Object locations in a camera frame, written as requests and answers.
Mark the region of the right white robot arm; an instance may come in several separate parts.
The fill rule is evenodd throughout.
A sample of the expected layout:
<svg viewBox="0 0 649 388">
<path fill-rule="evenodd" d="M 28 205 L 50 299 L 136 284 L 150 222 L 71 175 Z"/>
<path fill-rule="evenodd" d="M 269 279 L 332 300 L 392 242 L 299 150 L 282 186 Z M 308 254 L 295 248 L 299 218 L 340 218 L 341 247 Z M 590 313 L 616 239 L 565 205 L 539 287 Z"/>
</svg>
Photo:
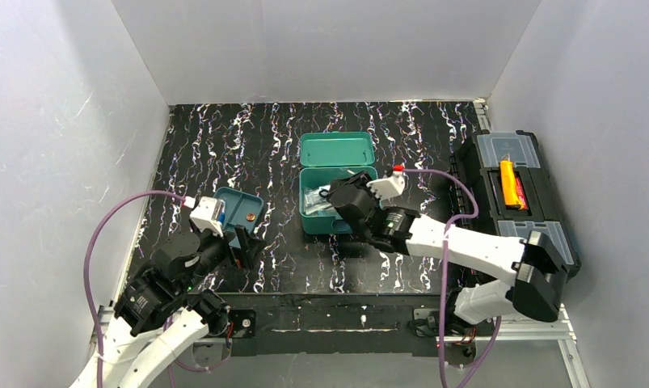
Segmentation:
<svg viewBox="0 0 649 388">
<path fill-rule="evenodd" d="M 519 313 L 544 323 L 558 320 L 569 269 L 551 238 L 532 231 L 527 238 L 497 236 L 456 226 L 459 213 L 446 223 L 382 200 L 400 196 L 406 169 L 393 167 L 386 177 L 366 172 L 334 179 L 319 195 L 350 225 L 362 242 L 385 253 L 435 257 L 491 276 L 486 284 L 466 287 L 456 296 L 442 292 L 440 311 L 469 325 L 487 318 Z"/>
</svg>

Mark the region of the teal insert tray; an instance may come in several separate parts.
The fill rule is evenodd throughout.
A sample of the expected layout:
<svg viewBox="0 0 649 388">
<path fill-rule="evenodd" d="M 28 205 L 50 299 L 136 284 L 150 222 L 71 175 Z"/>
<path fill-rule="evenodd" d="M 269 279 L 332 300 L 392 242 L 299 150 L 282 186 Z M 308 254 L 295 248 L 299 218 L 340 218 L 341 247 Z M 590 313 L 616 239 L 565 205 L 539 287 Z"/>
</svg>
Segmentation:
<svg viewBox="0 0 649 388">
<path fill-rule="evenodd" d="M 250 234 L 255 235 L 255 227 L 264 208 L 264 201 L 260 197 L 229 187 L 218 188 L 213 197 L 225 202 L 223 232 L 229 247 L 239 247 L 234 232 L 237 225 L 245 226 Z"/>
</svg>

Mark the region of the small scissors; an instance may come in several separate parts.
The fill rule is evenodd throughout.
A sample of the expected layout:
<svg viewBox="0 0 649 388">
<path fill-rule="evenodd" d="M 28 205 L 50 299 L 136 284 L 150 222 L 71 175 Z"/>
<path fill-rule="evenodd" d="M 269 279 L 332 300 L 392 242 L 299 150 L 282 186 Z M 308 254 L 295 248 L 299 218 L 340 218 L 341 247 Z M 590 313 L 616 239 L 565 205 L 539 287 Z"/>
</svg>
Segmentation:
<svg viewBox="0 0 649 388">
<path fill-rule="evenodd" d="M 331 187 L 330 186 L 322 186 L 317 191 L 317 194 L 318 194 L 319 197 L 323 198 L 324 200 L 328 200 L 329 197 L 331 196 Z"/>
</svg>

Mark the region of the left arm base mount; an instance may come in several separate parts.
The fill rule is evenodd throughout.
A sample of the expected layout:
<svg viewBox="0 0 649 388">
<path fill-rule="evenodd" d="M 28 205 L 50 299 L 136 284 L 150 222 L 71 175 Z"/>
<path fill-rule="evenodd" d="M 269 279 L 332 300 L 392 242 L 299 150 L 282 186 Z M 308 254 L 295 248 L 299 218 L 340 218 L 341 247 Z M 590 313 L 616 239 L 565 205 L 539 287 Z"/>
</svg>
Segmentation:
<svg viewBox="0 0 649 388">
<path fill-rule="evenodd" d="M 252 338 L 255 335 L 256 312 L 254 310 L 231 309 L 226 318 L 209 329 L 207 338 Z"/>
</svg>

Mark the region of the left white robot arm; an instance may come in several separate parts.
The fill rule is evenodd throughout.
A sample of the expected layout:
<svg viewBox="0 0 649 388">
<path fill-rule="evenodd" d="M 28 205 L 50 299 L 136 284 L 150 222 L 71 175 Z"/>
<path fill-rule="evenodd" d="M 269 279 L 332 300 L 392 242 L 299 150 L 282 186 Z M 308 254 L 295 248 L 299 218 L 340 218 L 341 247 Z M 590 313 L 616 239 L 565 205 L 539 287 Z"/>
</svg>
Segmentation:
<svg viewBox="0 0 649 388">
<path fill-rule="evenodd" d="M 253 335 L 255 318 L 234 313 L 211 289 L 199 290 L 203 274 L 225 260 L 248 264 L 266 242 L 237 226 L 171 235 L 124 287 L 96 349 L 74 387 L 147 387 L 197 340 Z"/>
</svg>

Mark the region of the clear bag of packets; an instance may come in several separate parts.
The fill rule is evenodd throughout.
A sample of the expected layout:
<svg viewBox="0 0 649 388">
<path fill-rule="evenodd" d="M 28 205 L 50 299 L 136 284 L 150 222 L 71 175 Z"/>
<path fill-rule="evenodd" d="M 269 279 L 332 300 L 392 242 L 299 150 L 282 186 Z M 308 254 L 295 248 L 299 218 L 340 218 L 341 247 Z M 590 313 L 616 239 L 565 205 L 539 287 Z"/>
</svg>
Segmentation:
<svg viewBox="0 0 649 388">
<path fill-rule="evenodd" d="M 328 200 L 324 200 L 319 197 L 317 191 L 320 189 L 317 188 L 306 189 L 303 194 L 303 213 L 307 216 L 314 215 L 317 212 L 327 211 L 333 209 L 331 203 Z"/>
</svg>

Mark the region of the teal medicine box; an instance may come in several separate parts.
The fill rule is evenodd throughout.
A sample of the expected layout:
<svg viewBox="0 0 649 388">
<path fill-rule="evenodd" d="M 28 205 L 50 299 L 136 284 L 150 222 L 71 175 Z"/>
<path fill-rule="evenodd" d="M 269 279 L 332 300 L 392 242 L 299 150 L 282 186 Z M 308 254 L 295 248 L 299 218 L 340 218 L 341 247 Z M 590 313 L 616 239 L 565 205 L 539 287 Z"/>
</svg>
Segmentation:
<svg viewBox="0 0 649 388">
<path fill-rule="evenodd" d="M 299 204 L 302 229 L 311 235 L 350 234 L 349 225 L 334 210 L 303 213 L 306 189 L 330 185 L 333 179 L 347 178 L 366 171 L 378 177 L 372 137 L 367 132 L 306 133 L 300 140 Z"/>
</svg>

